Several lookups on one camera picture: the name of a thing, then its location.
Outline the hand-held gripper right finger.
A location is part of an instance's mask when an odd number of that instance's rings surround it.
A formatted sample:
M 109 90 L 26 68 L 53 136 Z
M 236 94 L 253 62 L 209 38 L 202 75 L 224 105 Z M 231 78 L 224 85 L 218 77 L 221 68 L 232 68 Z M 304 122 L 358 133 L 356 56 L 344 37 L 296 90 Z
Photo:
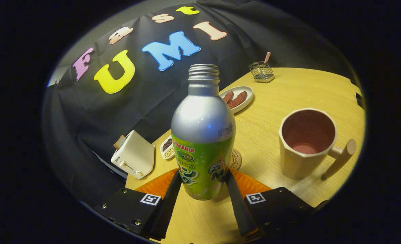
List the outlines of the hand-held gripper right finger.
M 239 170 L 228 170 L 226 185 L 245 241 L 281 235 L 316 212 L 286 187 L 272 189 Z

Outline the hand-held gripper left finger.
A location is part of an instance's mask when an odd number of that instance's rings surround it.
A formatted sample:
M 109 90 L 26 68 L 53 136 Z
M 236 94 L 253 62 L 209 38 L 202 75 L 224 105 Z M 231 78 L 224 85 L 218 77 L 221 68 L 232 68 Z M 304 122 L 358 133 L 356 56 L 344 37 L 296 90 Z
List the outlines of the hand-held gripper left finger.
M 123 229 L 160 241 L 166 237 L 181 184 L 178 169 L 173 169 L 136 189 L 123 187 L 94 210 Z

